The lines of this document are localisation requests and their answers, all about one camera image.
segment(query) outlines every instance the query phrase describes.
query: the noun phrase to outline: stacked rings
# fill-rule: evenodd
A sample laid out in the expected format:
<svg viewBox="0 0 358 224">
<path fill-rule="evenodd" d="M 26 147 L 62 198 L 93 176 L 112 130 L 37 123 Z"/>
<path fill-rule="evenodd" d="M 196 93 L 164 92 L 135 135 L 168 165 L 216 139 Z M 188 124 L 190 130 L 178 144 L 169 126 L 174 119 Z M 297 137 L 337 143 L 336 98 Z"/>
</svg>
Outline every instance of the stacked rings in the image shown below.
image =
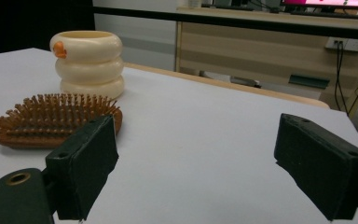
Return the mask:
<svg viewBox="0 0 358 224">
<path fill-rule="evenodd" d="M 63 92 L 117 98 L 124 91 L 122 43 L 116 35 L 63 32 L 51 38 L 50 50 L 58 58 L 55 68 L 62 79 Z"/>
</svg>

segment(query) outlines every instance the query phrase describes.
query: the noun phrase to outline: hairbrush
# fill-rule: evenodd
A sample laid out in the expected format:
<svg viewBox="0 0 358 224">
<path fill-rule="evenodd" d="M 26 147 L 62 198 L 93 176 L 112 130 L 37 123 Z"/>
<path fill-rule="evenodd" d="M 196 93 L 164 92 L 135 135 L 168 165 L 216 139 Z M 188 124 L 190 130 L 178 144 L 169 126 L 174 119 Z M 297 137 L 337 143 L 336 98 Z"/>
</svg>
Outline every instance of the hairbrush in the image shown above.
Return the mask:
<svg viewBox="0 0 358 224">
<path fill-rule="evenodd" d="M 112 115 L 115 132 L 123 115 L 116 100 L 83 94 L 39 94 L 25 98 L 23 104 L 0 117 L 0 145 L 14 148 L 59 146 L 87 122 Z"/>
</svg>

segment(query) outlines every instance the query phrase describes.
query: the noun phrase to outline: floor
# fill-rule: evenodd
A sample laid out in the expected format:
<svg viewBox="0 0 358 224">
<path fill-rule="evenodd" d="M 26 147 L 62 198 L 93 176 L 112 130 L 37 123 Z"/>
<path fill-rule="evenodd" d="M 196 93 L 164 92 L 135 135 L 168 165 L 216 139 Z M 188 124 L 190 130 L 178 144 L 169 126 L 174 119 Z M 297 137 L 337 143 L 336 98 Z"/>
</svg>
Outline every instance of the floor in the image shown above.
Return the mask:
<svg viewBox="0 0 358 224">
<path fill-rule="evenodd" d="M 235 82 L 235 83 L 239 83 L 239 84 L 243 84 L 243 85 L 251 85 L 251 86 L 253 86 L 254 84 L 259 84 L 261 86 L 261 88 L 265 89 L 265 90 L 279 91 L 279 92 L 289 93 L 289 94 L 293 94 L 293 95 L 309 97 L 309 98 L 312 98 L 312 99 L 319 99 L 319 96 L 320 96 L 320 93 L 317 92 L 317 91 L 300 90 L 300 89 L 296 89 L 296 88 L 284 87 L 284 86 L 281 86 L 281 85 L 265 83 L 265 82 L 263 82 L 263 83 L 255 83 L 253 80 L 249 80 L 249 82 L 241 81 L 241 80 L 238 81 L 236 79 L 231 78 L 230 76 L 211 73 L 211 72 L 201 72 L 200 75 L 203 76 L 203 77 L 218 79 L 218 80 L 222 80 L 222 81 L 225 81 L 225 82 Z M 353 126 L 358 131 L 358 111 L 353 116 L 353 118 L 351 118 L 351 121 L 353 123 Z"/>
</svg>

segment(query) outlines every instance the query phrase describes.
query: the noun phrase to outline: white table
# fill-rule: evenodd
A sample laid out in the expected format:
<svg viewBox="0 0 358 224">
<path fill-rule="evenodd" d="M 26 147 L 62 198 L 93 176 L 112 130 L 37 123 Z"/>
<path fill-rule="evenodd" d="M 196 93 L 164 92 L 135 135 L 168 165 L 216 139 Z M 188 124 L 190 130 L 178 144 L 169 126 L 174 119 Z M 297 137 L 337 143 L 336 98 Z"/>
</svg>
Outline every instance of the white table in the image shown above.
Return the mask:
<svg viewBox="0 0 358 224">
<path fill-rule="evenodd" d="M 25 97 L 59 92 L 55 60 L 39 49 L 0 54 L 0 116 Z M 273 150 L 281 113 L 358 146 L 344 113 L 129 67 L 123 77 L 120 158 L 86 223 L 329 223 Z M 0 146 L 0 177 L 45 168 L 49 152 Z M 358 212 L 334 223 L 358 223 Z"/>
</svg>

